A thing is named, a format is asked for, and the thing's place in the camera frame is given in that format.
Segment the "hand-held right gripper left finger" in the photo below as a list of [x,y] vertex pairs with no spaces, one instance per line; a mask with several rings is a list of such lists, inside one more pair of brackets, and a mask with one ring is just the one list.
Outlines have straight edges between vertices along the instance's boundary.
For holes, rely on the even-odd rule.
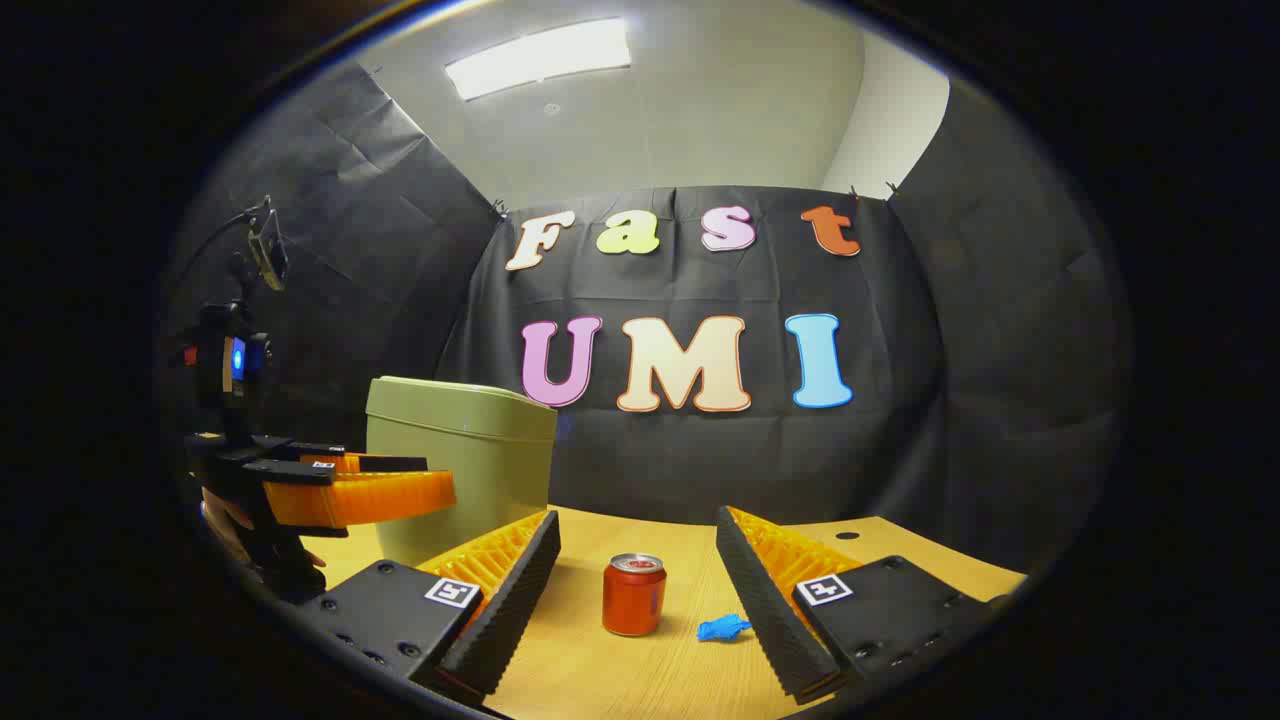
[[417,566],[383,559],[297,614],[375,671],[477,707],[495,694],[561,551],[543,510]]

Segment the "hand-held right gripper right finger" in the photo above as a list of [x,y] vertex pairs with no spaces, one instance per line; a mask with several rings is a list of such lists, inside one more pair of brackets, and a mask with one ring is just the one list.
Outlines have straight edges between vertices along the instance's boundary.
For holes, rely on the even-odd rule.
[[900,555],[868,562],[740,509],[716,516],[716,546],[785,694],[854,702],[937,664],[995,618]]

